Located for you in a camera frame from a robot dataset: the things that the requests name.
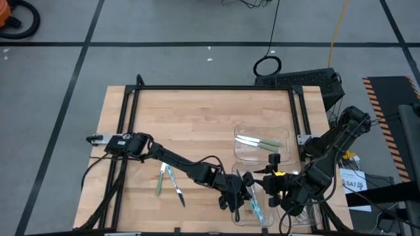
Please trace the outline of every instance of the hazard stripe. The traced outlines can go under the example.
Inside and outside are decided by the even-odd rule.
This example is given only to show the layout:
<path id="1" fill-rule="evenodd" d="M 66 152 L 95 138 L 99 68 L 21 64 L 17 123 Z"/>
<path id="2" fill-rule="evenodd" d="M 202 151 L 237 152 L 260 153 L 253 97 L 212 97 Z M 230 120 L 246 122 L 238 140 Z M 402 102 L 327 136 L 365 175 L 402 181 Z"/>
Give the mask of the hazard stripe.
<path id="1" fill-rule="evenodd" d="M 415 88 L 413 80 L 408 76 L 406 76 L 406 78 L 408 79 L 408 82 L 411 84 L 411 87 L 413 88 L 415 95 L 417 96 L 418 99 L 420 99 L 420 94 L 417 91 L 417 89 Z"/>
<path id="2" fill-rule="evenodd" d="M 382 111 L 381 107 L 372 105 L 375 111 Z"/>
<path id="3" fill-rule="evenodd" d="M 408 178 L 408 173 L 407 173 L 406 171 L 399 170 L 398 168 L 397 168 L 397 171 L 398 171 L 398 173 L 399 173 L 400 175 L 405 176 L 405 177 L 407 177 L 407 178 Z"/>
<path id="4" fill-rule="evenodd" d="M 416 91 L 413 81 L 410 78 L 409 78 L 409 81 L 411 85 L 413 86 L 413 89 L 415 90 L 417 97 L 420 99 L 420 94 Z M 368 78 L 363 78 L 363 84 L 365 85 L 367 95 L 369 96 L 369 100 L 372 104 L 372 108 L 375 111 L 376 116 L 378 117 L 377 122 L 379 123 L 383 136 L 385 137 L 385 140 L 387 141 L 387 146 L 391 153 L 392 158 L 394 159 L 394 164 L 398 171 L 398 175 L 400 176 L 402 182 L 409 182 L 410 177 L 408 176 L 406 166 L 404 165 L 404 162 L 402 161 L 400 152 L 398 151 L 398 147 L 395 144 L 391 131 L 389 130 L 387 120 L 384 118 L 385 116 L 382 112 L 381 105 L 379 105 L 379 101 L 375 95 L 375 91 L 373 90 L 370 80 Z"/>
<path id="5" fill-rule="evenodd" d="M 396 155 L 392 155 L 392 158 L 394 159 L 394 161 L 398 161 L 402 163 L 402 158 Z"/>
<path id="6" fill-rule="evenodd" d="M 402 169 L 406 169 L 406 166 L 404 166 L 404 164 L 402 164 L 402 163 L 398 163 L 398 162 L 395 162 L 395 166 L 396 167 L 400 167 L 400 168 L 402 168 Z"/>
<path id="7" fill-rule="evenodd" d="M 385 137 L 386 140 L 393 142 L 394 138 L 392 136 L 388 136 L 386 134 L 383 135 Z"/>
<path id="8" fill-rule="evenodd" d="M 395 155 L 400 155 L 400 152 L 399 152 L 398 150 L 393 149 L 393 148 L 391 148 L 391 147 L 389 147 L 389 151 L 390 151 L 391 153 L 395 154 Z"/>
<path id="9" fill-rule="evenodd" d="M 395 144 L 393 144 L 392 142 L 387 142 L 387 144 L 388 144 L 388 147 L 393 147 L 393 148 L 396 148 L 396 145 L 395 145 Z"/>
<path id="10" fill-rule="evenodd" d="M 376 116 L 384 117 L 383 113 L 380 111 L 375 111 Z"/>
<path id="11" fill-rule="evenodd" d="M 387 124 L 384 124 L 384 123 L 379 123 L 379 125 L 382 127 L 382 128 L 387 128 L 387 129 L 389 129 L 389 127 L 388 127 L 388 125 Z"/>
<path id="12" fill-rule="evenodd" d="M 391 131 L 386 129 L 382 129 L 382 133 L 391 135 Z"/>

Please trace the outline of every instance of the sticker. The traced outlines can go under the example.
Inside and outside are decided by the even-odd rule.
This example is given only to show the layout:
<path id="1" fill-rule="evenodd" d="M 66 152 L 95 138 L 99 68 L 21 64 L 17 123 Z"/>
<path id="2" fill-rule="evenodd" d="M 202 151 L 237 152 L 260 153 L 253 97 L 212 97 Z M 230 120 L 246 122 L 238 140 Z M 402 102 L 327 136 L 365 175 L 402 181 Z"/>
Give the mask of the sticker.
<path id="1" fill-rule="evenodd" d="M 367 190 L 365 172 L 359 170 L 349 170 L 345 168 L 340 168 L 341 180 L 343 185 L 349 189 L 359 192 Z M 352 193 L 351 190 L 344 188 L 344 193 Z M 361 210 L 366 212 L 371 212 L 372 209 L 370 206 L 354 206 L 349 207 L 351 210 Z"/>

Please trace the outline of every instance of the clear plastic bin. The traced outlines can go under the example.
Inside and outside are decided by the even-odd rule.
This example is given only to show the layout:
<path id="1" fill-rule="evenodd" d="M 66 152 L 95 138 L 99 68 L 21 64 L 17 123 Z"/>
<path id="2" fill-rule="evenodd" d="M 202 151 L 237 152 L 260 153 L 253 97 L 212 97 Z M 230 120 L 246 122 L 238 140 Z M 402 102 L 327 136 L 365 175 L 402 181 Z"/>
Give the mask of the clear plastic bin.
<path id="1" fill-rule="evenodd" d="M 290 174 L 298 174 L 304 167 L 306 163 L 296 163 L 294 165 L 282 166 L 279 167 L 279 171 L 283 171 Z M 278 221 L 282 218 L 285 213 L 285 210 L 281 206 L 277 206 L 273 209 Z M 302 213 L 298 216 L 291 216 L 291 227 L 301 227 L 301 226 L 316 226 L 322 222 L 322 216 L 320 213 L 320 206 L 318 204 L 310 205 L 304 207 Z M 283 227 L 289 226 L 289 218 L 285 217 L 283 222 Z"/>
<path id="2" fill-rule="evenodd" d="M 254 173 L 254 171 L 262 170 L 265 168 L 266 165 L 269 165 L 269 163 L 261 163 L 256 161 L 237 162 L 232 167 L 232 173 L 236 174 L 237 172 L 239 172 L 240 176 L 243 176 L 243 174 L 249 171 L 250 173 L 252 173 L 254 179 L 262 180 L 262 178 L 266 174 L 257 174 Z M 279 165 L 278 167 L 279 171 L 286 172 L 289 174 L 298 174 L 301 171 L 301 169 L 302 166 L 300 163 L 284 166 Z M 238 209 L 240 214 L 240 221 L 235 222 L 234 214 L 232 214 L 232 221 L 238 226 L 260 227 L 270 227 L 274 223 L 274 219 L 276 219 L 277 222 L 280 222 L 280 219 L 283 216 L 285 210 L 283 210 L 281 206 L 278 206 L 276 208 L 269 207 L 268 199 L 270 198 L 270 196 L 265 193 L 264 189 L 259 184 L 253 184 L 253 187 L 255 190 L 255 197 L 261 210 L 261 214 L 264 217 L 264 221 L 261 221 L 261 219 L 254 213 L 250 201 L 245 201 L 245 204 Z M 250 187 L 247 187 L 247 190 L 252 194 L 252 189 Z M 291 216 L 292 227 L 315 226 L 320 224 L 321 221 L 322 217 L 318 205 L 306 206 L 302 214 L 296 217 Z M 286 217 L 283 220 L 283 227 L 287 228 L 288 225 L 289 218 Z"/>
<path id="3" fill-rule="evenodd" d="M 237 162 L 232 166 L 232 174 L 237 174 L 239 172 L 240 176 L 243 176 L 247 171 L 253 173 L 256 170 L 264 169 L 266 165 L 268 165 L 268 163 L 258 163 L 255 161 L 247 163 Z M 263 176 L 264 174 L 253 173 L 253 177 L 256 179 L 262 179 Z M 261 219 L 254 213 L 251 202 L 245 201 L 245 203 L 238 209 L 240 216 L 239 222 L 234 220 L 234 213 L 232 213 L 232 221 L 237 226 L 270 227 L 274 223 L 274 215 L 272 208 L 268 206 L 269 195 L 265 194 L 263 187 L 261 187 L 259 184 L 253 184 L 252 187 L 254 188 L 257 204 L 259 205 L 261 215 L 263 216 L 264 220 L 261 221 Z M 250 194 L 252 194 L 253 190 L 251 187 L 247 187 L 247 190 Z"/>
<path id="4" fill-rule="evenodd" d="M 267 127 L 247 127 L 245 125 L 237 125 L 235 127 L 235 156 L 242 161 L 258 161 L 268 162 L 268 155 L 271 153 L 279 153 L 281 155 L 281 165 L 292 164 L 289 163 L 291 158 L 289 131 L 284 127 L 267 128 Z M 260 146 L 251 146 L 239 142 L 238 139 L 243 140 L 240 136 L 249 138 L 256 138 L 264 140 L 269 144 L 262 143 Z M 276 142 L 280 147 L 271 146 L 270 143 Z"/>

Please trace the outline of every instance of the butcher block tabletop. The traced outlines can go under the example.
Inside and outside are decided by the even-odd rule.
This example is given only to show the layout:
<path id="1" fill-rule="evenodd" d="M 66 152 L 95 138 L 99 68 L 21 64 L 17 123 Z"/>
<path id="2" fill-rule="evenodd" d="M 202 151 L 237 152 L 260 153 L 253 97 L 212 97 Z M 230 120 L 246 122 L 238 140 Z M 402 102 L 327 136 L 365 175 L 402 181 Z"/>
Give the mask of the butcher block tabletop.
<path id="1" fill-rule="evenodd" d="M 329 127 L 319 87 L 303 87 L 310 129 L 323 134 Z M 124 95 L 124 87 L 108 87 L 97 133 L 115 134 Z M 124 132 L 127 130 L 133 95 L 130 95 Z M 299 99 L 295 96 L 300 128 L 303 130 Z M 134 124 L 134 132 L 151 134 L 165 148 L 191 160 L 208 155 L 221 159 L 228 173 L 239 161 L 234 155 L 234 129 L 237 125 L 250 127 L 283 127 L 290 135 L 291 158 L 284 164 L 298 163 L 297 144 L 289 95 L 286 90 L 141 90 Z M 93 147 L 91 157 L 104 155 L 104 146 Z M 90 159 L 89 165 L 96 159 Z M 212 159 L 206 160 L 217 164 Z M 104 197 L 110 160 L 99 162 L 88 173 L 81 193 L 74 227 L 84 224 Z M 219 208 L 220 193 L 199 186 L 185 173 L 173 168 L 186 207 L 181 203 L 166 172 L 160 196 L 156 196 L 161 162 L 147 159 L 129 161 L 118 231 L 220 232 L 260 233 L 260 227 L 237 226 L 228 209 Z M 328 201 L 343 223 L 352 228 L 340 175 L 337 190 Z M 114 200 L 109 204 L 106 226 L 110 226 Z M 278 233 L 277 218 L 268 228 Z M 310 233 L 310 226 L 293 227 L 292 233 Z"/>

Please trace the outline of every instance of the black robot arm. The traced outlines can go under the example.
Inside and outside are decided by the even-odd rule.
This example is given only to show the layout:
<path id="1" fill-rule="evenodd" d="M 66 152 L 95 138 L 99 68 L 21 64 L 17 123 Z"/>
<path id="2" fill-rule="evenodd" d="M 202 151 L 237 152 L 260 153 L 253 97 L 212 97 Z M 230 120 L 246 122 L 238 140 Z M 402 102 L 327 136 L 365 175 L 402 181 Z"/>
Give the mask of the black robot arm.
<path id="1" fill-rule="evenodd" d="M 254 180 L 251 173 L 245 173 L 243 179 L 247 186 L 254 182 L 262 185 L 272 196 L 270 207 L 280 205 L 288 214 L 298 216 L 309 199 L 323 199 L 333 181 L 337 162 L 357 137 L 369 132 L 370 126 L 370 116 L 350 106 L 343 111 L 336 127 L 319 138 L 309 138 L 301 146 L 301 156 L 308 157 L 310 161 L 299 174 L 278 176 L 272 172 L 262 180 Z M 278 163 L 270 161 L 270 164 L 275 166 Z"/>
<path id="2" fill-rule="evenodd" d="M 148 151 L 143 153 L 146 145 Z M 219 205 L 223 210 L 229 207 L 231 212 L 235 212 L 243 205 L 244 200 L 251 197 L 243 180 L 234 174 L 225 173 L 222 163 L 214 165 L 204 161 L 192 162 L 154 142 L 149 134 L 135 133 L 129 137 L 112 136 L 105 152 L 117 156 L 134 157 L 142 162 L 146 159 L 155 159 L 167 163 L 185 172 L 194 183 L 220 191 Z"/>

